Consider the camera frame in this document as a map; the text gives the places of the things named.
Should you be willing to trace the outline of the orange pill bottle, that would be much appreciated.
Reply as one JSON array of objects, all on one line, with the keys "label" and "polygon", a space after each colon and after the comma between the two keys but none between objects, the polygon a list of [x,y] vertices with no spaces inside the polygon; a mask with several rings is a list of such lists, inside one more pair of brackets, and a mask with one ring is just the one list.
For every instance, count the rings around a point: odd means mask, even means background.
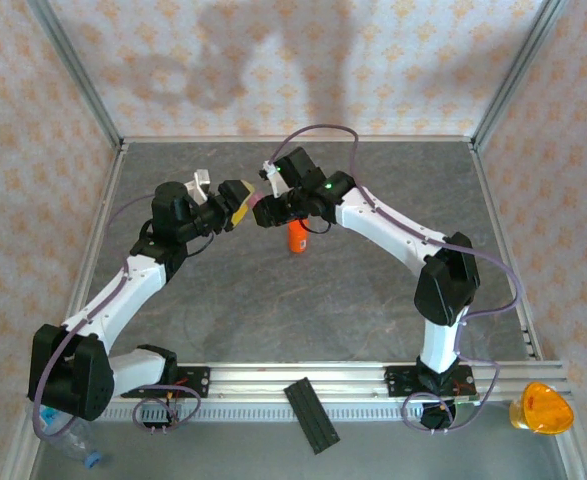
[{"label": "orange pill bottle", "polygon": [[307,249],[308,220],[294,220],[287,225],[287,242],[291,253],[302,254]]}]

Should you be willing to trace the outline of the black aluminium extrusion piece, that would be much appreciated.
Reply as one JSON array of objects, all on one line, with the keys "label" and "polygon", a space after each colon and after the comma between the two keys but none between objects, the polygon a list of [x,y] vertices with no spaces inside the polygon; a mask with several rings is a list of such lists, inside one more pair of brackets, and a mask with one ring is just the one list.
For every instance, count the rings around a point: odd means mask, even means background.
[{"label": "black aluminium extrusion piece", "polygon": [[340,441],[333,423],[307,377],[286,387],[284,393],[315,455]]}]

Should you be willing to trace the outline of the clear plastic water bottle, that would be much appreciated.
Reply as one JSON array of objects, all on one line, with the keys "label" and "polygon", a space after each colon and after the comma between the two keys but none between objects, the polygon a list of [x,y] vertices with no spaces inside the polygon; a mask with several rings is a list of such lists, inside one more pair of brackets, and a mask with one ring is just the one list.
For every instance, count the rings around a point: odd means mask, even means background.
[{"label": "clear plastic water bottle", "polygon": [[96,446],[88,421],[41,405],[37,425],[45,442],[86,469],[92,469],[101,461],[102,453]]}]

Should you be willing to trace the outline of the black controller box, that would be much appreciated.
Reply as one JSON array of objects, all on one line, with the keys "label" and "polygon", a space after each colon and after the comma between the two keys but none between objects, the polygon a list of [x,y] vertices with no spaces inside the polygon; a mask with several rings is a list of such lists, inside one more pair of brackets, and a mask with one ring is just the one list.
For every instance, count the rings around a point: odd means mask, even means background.
[{"label": "black controller box", "polygon": [[420,424],[429,430],[444,430],[452,426],[457,409],[454,403],[424,403]]}]

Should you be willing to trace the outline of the orange translucent plastic cup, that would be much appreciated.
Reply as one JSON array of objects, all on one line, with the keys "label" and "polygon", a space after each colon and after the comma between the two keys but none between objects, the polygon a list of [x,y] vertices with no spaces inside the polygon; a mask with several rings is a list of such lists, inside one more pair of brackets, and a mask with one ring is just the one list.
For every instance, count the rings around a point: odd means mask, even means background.
[{"label": "orange translucent plastic cup", "polygon": [[516,429],[559,435],[573,426],[575,416],[556,390],[540,382],[531,382],[509,405],[509,420]]}]

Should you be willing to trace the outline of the aluminium frame cross bar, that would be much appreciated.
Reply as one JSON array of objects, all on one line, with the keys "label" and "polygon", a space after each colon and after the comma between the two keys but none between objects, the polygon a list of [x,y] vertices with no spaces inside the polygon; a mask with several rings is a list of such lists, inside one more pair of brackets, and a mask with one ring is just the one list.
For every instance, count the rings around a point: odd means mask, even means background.
[{"label": "aluminium frame cross bar", "polygon": [[[277,136],[127,136],[123,144],[134,143],[275,143],[280,144],[285,137]],[[352,134],[339,130],[313,130],[295,137],[302,142],[352,142]],[[460,135],[360,135],[360,142],[421,142],[421,143],[470,143],[471,138]]]}]

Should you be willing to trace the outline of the aluminium frame post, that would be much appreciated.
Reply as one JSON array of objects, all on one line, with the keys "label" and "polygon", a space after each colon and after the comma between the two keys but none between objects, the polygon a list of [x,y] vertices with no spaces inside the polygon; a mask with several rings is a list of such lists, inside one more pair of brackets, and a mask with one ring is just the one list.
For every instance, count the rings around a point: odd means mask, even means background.
[{"label": "aluminium frame post", "polygon": [[569,0],[542,1],[522,45],[507,69],[504,79],[485,110],[473,135],[470,137],[470,145],[475,152],[481,152],[488,144],[494,129],[505,114],[511,98],[524,80],[547,37],[553,32],[568,2]]},{"label": "aluminium frame post", "polygon": [[26,0],[26,3],[47,35],[69,76],[79,89],[107,141],[116,151],[119,151],[123,144],[123,137],[107,111],[94,82],[91,80],[50,1]]}]

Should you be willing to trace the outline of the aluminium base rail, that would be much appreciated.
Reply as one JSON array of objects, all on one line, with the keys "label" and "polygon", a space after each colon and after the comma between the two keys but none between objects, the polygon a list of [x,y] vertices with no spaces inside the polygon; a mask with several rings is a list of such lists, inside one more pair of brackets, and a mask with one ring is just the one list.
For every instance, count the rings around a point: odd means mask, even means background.
[{"label": "aluminium base rail", "polygon": [[[213,363],[207,386],[209,402],[282,402],[284,388],[308,378],[322,402],[387,401],[386,370],[406,368],[407,362],[301,362],[301,363]],[[489,390],[494,369],[472,367],[473,383],[479,395],[491,400],[512,400],[532,382],[551,387],[571,397],[566,369],[560,361],[505,361],[498,380]]]}]

